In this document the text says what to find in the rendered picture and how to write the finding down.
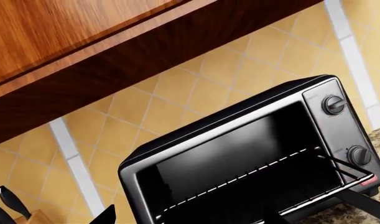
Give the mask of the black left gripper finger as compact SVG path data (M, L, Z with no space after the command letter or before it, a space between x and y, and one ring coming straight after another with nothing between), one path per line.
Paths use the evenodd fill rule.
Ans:
M264 224L285 224L285 219L270 207L263 208L262 219Z

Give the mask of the black oven door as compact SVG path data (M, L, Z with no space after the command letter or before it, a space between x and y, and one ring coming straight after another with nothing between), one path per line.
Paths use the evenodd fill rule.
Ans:
M370 214L380 220L380 202L359 194L352 190L344 190L341 192L341 199L346 203Z

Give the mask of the black toaster oven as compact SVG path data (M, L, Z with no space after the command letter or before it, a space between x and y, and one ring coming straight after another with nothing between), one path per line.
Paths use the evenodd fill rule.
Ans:
M347 101L340 114L322 110L328 95ZM121 163L118 176L136 223L155 224L155 216L174 200L255 167L302 149L349 162L347 151L354 145L371 151L371 162L361 168L374 176L350 190L375 194L380 186L377 152L340 80L320 75L285 82L149 141ZM300 220L339 202L332 197L286 219Z

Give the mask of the black oven knob silver pointer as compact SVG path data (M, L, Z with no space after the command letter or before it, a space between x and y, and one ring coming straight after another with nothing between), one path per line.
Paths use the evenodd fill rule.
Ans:
M322 101L322 110L328 115L338 115L340 114L347 101L336 95L328 95Z

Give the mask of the light wooden knife block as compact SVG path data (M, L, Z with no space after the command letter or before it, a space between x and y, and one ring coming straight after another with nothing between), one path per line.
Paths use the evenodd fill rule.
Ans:
M28 220L24 216L14 220L16 224L54 224L51 219L41 210L36 210L31 213Z

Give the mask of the wooden cabinet door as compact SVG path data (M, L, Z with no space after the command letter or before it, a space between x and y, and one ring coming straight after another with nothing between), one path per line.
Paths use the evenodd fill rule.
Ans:
M193 0L0 0L0 85Z

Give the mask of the brown wooden wall cabinet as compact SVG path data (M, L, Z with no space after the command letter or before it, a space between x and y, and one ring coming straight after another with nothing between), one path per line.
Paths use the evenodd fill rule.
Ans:
M323 0L193 0L0 85L0 143Z

